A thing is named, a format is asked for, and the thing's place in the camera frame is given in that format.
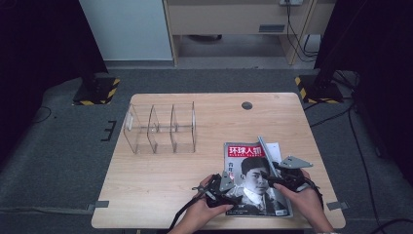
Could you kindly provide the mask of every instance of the red magazine title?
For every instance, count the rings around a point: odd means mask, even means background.
[[[264,157],[264,150],[261,145],[229,145],[228,157]]]

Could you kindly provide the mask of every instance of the power outlet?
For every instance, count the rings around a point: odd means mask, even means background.
[[[301,6],[303,5],[303,0],[280,0],[280,5]]]

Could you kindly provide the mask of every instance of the man's portrait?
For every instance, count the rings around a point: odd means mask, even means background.
[[[241,172],[236,187],[227,195],[243,196],[242,202],[231,210],[233,215],[290,215],[286,201],[274,188],[270,188],[262,173],[270,173],[270,165],[264,157],[247,157],[241,162]]]

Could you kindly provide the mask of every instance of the human hand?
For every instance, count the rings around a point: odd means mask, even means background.
[[[303,175],[310,179],[310,174],[301,170]],[[316,232],[332,232],[334,231],[330,222],[319,202],[319,196],[313,188],[305,188],[301,192],[293,192],[285,186],[274,183],[279,192],[288,198],[298,209],[298,211],[305,217]]]
[[[201,181],[201,186],[206,186],[209,180],[212,178],[212,175],[206,177],[203,181]],[[213,217],[223,214],[229,210],[231,210],[234,206],[233,205],[222,205],[215,208],[210,208],[207,205],[206,197],[203,196],[200,200],[198,200],[195,204],[189,207],[186,210],[185,216],[180,220],[178,224],[169,232],[169,234],[189,234],[193,233],[203,226],[205,226]]]

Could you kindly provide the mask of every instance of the wooden table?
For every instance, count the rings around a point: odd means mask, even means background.
[[[294,155],[314,164],[307,169],[320,187],[324,203],[336,202],[334,190],[319,155],[299,97],[293,93],[142,94],[134,104],[195,102],[196,152],[183,154],[133,154],[120,133],[96,208],[95,228],[169,228],[175,214],[195,195],[192,187],[206,176],[222,173],[223,143],[278,142],[282,157]],[[249,101],[252,109],[242,103]],[[335,228],[345,226],[341,210],[325,213]],[[293,218],[227,217],[211,220],[205,229],[309,228],[294,208]]]

